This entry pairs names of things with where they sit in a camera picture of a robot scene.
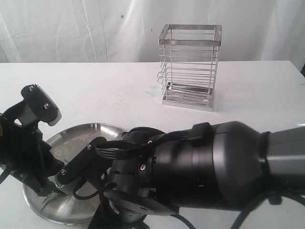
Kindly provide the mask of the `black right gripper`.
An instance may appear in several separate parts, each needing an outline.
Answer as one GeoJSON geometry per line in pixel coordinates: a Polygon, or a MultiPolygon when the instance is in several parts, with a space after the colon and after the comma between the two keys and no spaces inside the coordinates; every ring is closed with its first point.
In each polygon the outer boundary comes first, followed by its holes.
{"type": "Polygon", "coordinates": [[[153,155],[157,146],[173,137],[165,132],[136,127],[118,141],[98,144],[99,156],[111,159],[112,166],[99,191],[100,204],[90,229],[147,229],[148,215],[177,216],[178,207],[157,196],[153,184],[153,155]]]}

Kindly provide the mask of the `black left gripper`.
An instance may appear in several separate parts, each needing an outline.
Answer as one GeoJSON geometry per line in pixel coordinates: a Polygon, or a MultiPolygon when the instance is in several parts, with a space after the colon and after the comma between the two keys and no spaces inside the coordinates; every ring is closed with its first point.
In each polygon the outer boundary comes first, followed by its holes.
{"type": "Polygon", "coordinates": [[[39,197],[55,190],[49,177],[56,175],[64,163],[50,152],[42,139],[39,120],[21,101],[0,115],[0,181],[12,176],[31,188],[39,197]]]}

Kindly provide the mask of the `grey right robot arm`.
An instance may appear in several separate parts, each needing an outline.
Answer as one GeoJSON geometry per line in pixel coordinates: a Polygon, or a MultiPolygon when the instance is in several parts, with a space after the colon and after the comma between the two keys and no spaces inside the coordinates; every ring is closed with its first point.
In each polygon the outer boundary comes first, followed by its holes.
{"type": "Polygon", "coordinates": [[[305,129],[257,132],[238,122],[165,133],[136,127],[118,141],[102,141],[110,159],[91,229],[145,229],[149,215],[193,225],[180,208],[238,211],[238,229],[264,200],[305,202],[305,129]]]}

